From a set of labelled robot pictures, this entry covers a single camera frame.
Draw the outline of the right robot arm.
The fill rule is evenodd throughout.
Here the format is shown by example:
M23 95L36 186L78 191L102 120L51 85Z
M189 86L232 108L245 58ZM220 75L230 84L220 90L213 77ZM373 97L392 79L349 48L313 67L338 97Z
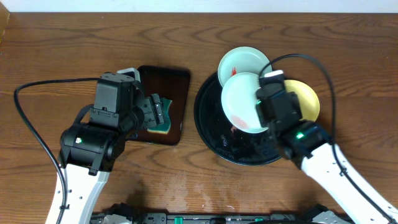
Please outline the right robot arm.
M305 120L299 99L283 83L256 92L256 108L267 122L280 153L322 186L355 223L397 223L397 209L349 163L319 124Z

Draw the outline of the yellow plate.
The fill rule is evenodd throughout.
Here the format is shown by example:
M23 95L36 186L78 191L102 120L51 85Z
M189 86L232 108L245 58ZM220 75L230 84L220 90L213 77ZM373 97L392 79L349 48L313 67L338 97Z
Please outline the yellow plate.
M302 118L316 121L320 113L320 101L315 91L297 80L285 80L284 84L288 92L294 92L298 96Z

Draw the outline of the green scouring sponge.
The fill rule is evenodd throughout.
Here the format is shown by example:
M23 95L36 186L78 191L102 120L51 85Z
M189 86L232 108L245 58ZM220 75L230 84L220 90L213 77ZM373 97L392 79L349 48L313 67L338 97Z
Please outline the green scouring sponge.
M172 100L161 98L162 109L164 112L164 122L162 124L157 125L154 128L149 128L147 131L149 133L156 133L156 134L168 134L171 127L171 120L169 116L169 109L170 105L172 104Z

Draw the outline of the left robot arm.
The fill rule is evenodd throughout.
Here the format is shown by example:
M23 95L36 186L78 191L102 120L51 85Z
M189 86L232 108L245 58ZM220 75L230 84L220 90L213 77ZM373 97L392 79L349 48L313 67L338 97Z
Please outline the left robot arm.
M88 123L77 118L60 138L61 173L47 223L88 223L126 140L164 123L157 94L98 93L88 111Z

